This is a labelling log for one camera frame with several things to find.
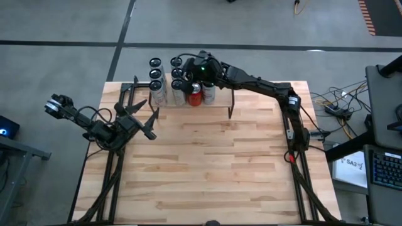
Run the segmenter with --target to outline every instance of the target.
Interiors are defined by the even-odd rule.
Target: black floor line
[[[128,5],[126,17],[124,18],[123,27],[121,28],[121,32],[120,32],[120,36],[119,36],[119,42],[117,43],[116,49],[114,50],[113,59],[112,59],[111,67],[109,68],[109,72],[107,73],[106,82],[113,81],[114,74],[115,74],[116,68],[117,68],[117,63],[119,62],[121,49],[124,44],[124,39],[126,38],[128,25],[130,24],[131,13],[133,12],[135,2],[136,2],[136,0],[130,0],[130,3]]]
[[[0,45],[115,47],[115,46],[117,46],[117,43],[116,42],[92,42],[92,41],[13,41],[13,40],[0,40]]]
[[[402,48],[383,47],[340,47],[340,46],[278,46],[278,45],[235,45],[235,44],[191,44],[191,43],[124,43],[123,47],[135,48],[193,48],[219,50],[281,50],[281,51],[349,51],[402,53]]]

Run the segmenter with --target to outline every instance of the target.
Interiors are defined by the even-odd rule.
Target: concrete floor
[[[117,42],[129,0],[3,0],[0,40]],[[293,0],[137,0],[125,42],[206,43],[401,47],[402,38],[369,35],[357,0],[311,0],[294,17]],[[44,112],[53,93],[69,95],[77,107],[99,105],[115,48],[67,46],[0,46],[0,114],[21,124],[18,139],[52,152],[49,162],[30,165],[28,184],[18,199],[12,222],[28,225],[65,223],[70,211],[88,143],[82,130]],[[199,50],[123,48],[114,81],[147,80],[151,57],[166,62]],[[307,80],[310,91],[343,87],[364,80],[364,67],[388,63],[400,53],[207,50],[218,59],[268,80]],[[367,93],[360,98],[368,103]],[[317,114],[322,114],[317,107]],[[350,121],[364,132],[367,112]],[[319,117],[320,127],[338,127]],[[46,132],[43,136],[38,130]],[[328,140],[344,142],[343,132]],[[367,215],[363,195],[337,191],[342,218],[358,222]]]

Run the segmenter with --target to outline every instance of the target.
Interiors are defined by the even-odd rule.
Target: red can
[[[201,85],[198,83],[193,83],[193,88],[193,93],[188,96],[188,104],[196,107],[202,103]]]

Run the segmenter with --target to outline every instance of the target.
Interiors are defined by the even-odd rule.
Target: keyboard
[[[372,153],[372,182],[402,190],[402,158],[396,154]]]

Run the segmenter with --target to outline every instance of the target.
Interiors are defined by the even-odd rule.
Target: blue light
[[[5,130],[5,129],[0,129],[0,134],[1,134],[1,135],[7,135],[7,134],[8,134],[8,131]]]

